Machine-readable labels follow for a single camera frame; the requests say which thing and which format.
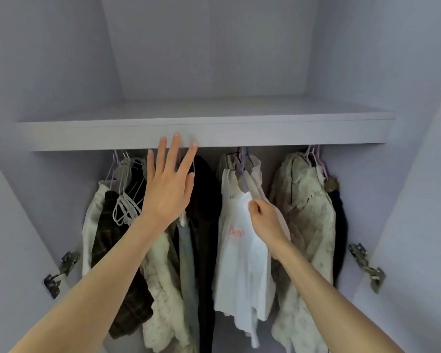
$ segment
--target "hand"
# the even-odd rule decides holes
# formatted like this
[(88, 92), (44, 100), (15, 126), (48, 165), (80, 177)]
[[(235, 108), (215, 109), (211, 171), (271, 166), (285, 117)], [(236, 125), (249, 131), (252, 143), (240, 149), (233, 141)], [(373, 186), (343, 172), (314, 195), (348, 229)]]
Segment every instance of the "hand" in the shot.
[(194, 173), (188, 174), (188, 171), (193, 163), (197, 145), (190, 146), (178, 171), (175, 171), (180, 143), (180, 134), (175, 133), (165, 160), (166, 137), (162, 137), (156, 167), (154, 152), (148, 150), (147, 154), (147, 188), (142, 213), (156, 220), (163, 227), (162, 231), (186, 209), (193, 191)]
[(252, 200), (248, 203), (253, 229), (264, 241), (274, 258), (278, 258), (281, 244), (290, 243), (279, 223), (276, 208), (264, 200)]

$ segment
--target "person's left hand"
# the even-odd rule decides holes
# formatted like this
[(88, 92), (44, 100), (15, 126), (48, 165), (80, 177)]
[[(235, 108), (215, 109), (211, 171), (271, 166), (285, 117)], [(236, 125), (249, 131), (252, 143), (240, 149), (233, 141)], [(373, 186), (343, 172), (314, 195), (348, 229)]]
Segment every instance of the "person's left hand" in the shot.
[(175, 171), (180, 143), (180, 134), (175, 133), (165, 159), (166, 137), (162, 137), (159, 142), (156, 167), (153, 150), (148, 150), (147, 154), (147, 188), (142, 213), (157, 221), (163, 226), (163, 230), (186, 209), (194, 186), (194, 173), (188, 174), (188, 172), (197, 145), (190, 146), (178, 171)]

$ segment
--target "cabinet hinge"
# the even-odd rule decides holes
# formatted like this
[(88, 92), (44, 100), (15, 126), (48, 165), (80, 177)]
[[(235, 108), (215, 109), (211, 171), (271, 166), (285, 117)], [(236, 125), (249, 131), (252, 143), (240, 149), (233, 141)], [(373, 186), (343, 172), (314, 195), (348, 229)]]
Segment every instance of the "cabinet hinge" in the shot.
[(78, 252), (68, 251), (61, 259), (61, 264), (59, 265), (59, 273), (57, 275), (49, 274), (43, 280), (43, 285), (47, 289), (53, 300), (61, 292), (61, 289), (59, 289), (61, 280), (69, 275), (79, 259), (80, 254)]
[(384, 283), (386, 274), (382, 271), (380, 267), (375, 269), (369, 266), (367, 251), (365, 247), (361, 245), (361, 243), (359, 243), (358, 245), (349, 244), (348, 249), (351, 252), (351, 255), (353, 255), (353, 258), (355, 258), (361, 270), (369, 274), (370, 287), (376, 294), (378, 294), (380, 288), (382, 287), (382, 284)]

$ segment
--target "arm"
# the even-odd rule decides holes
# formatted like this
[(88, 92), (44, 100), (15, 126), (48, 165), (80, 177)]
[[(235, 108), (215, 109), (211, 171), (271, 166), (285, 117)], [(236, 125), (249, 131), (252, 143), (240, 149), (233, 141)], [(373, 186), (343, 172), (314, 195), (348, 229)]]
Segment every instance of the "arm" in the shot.
[(189, 148), (180, 168), (175, 134), (165, 161), (166, 138), (160, 140), (157, 169), (147, 155), (147, 189), (141, 215), (123, 238), (90, 270), (61, 302), (41, 319), (11, 353), (96, 352), (100, 348), (142, 259), (157, 237), (189, 203), (194, 174), (188, 174), (196, 146)]
[(253, 228), (286, 269), (332, 353), (403, 353), (398, 345), (343, 297), (282, 232), (273, 206), (253, 200)]

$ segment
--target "light blue garment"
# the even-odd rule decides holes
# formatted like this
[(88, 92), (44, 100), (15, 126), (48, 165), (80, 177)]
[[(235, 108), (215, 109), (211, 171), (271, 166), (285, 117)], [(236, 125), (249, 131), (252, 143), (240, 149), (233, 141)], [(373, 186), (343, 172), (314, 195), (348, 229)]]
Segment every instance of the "light blue garment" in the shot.
[(199, 320), (197, 318), (198, 296), (191, 232), (188, 223), (182, 226), (180, 220), (177, 220), (176, 225), (178, 227), (180, 242), (180, 282), (185, 305), (185, 318), (194, 341), (197, 343), (196, 345), (199, 346)]

